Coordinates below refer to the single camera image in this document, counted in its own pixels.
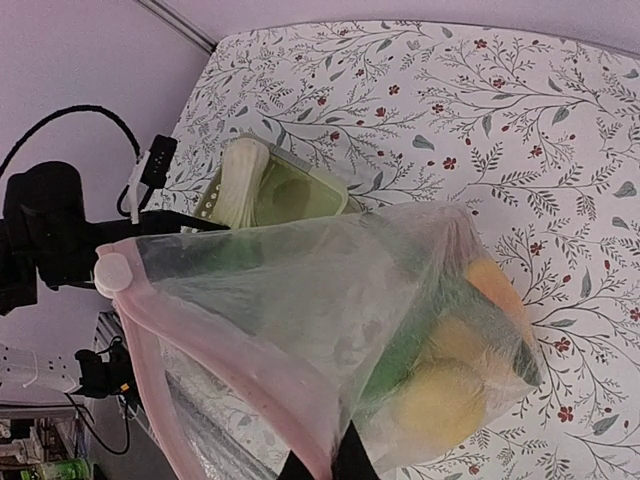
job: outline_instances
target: yellow fruit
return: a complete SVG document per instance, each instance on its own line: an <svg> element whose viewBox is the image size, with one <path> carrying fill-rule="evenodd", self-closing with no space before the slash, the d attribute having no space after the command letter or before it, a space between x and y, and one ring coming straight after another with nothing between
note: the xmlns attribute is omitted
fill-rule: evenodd
<svg viewBox="0 0 640 480"><path fill-rule="evenodd" d="M513 320L529 345L534 344L531 325L527 320L522 300L496 262L490 258L474 260L467 267L465 277Z"/></svg>
<svg viewBox="0 0 640 480"><path fill-rule="evenodd" d="M482 337L465 322L444 316L438 319L437 327L426 339L421 358L424 361L453 358L473 366L485 349Z"/></svg>
<svg viewBox="0 0 640 480"><path fill-rule="evenodd" d="M480 428L485 410L480 376L464 363L440 360L418 366L398 393L393 414L411 439L445 451Z"/></svg>

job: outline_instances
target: floral bedsheet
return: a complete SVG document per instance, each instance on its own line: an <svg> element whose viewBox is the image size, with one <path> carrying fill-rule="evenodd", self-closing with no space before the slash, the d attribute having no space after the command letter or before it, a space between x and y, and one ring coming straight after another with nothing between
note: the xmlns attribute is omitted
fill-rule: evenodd
<svg viewBox="0 0 640 480"><path fill-rule="evenodd" d="M527 305L544 384L397 478L640 478L638 60L421 22L231 36L181 116L156 206L193 211L225 144L249 131L365 205L463 203Z"/></svg>

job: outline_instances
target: white wall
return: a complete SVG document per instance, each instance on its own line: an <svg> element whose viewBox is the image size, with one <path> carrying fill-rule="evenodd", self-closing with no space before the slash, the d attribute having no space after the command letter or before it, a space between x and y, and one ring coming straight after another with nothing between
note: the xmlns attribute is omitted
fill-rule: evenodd
<svg viewBox="0 0 640 480"><path fill-rule="evenodd" d="M548 33L640 54L639 0L164 0L212 38L292 23L428 20Z"/></svg>
<svg viewBox="0 0 640 480"><path fill-rule="evenodd" d="M206 61L133 0L3 0L0 157L42 117L78 103L114 110L148 147L156 133L171 133ZM90 221L117 218L115 200L135 159L109 120L75 114L38 133L1 179L2 198L10 174L47 159L65 159L79 169ZM97 312L108 306L94 292L41 287L37 306L0 317L0 342L75 352L90 346ZM34 393L38 401L60 399L5 384L0 402Z"/></svg>

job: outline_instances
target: green bottle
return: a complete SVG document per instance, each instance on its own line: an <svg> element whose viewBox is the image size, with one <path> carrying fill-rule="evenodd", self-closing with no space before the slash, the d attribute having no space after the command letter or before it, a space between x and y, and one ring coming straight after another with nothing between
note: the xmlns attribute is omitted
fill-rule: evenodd
<svg viewBox="0 0 640 480"><path fill-rule="evenodd" d="M41 463L20 472L21 480L90 480L91 468L82 458L56 463Z"/></svg>

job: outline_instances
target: plastic bag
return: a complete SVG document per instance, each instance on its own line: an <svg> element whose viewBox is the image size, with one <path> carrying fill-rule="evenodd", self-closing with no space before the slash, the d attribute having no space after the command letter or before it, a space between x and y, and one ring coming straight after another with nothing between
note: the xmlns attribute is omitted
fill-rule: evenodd
<svg viewBox="0 0 640 480"><path fill-rule="evenodd" d="M248 405L317 480L331 479L351 420L382 473L444 453L541 382L524 307L453 204L140 237L98 253L96 283L123 319L181 479L225 478L243 449L203 458L163 344ZM241 430L221 432L238 447ZM247 478L272 475L247 455Z"/></svg>

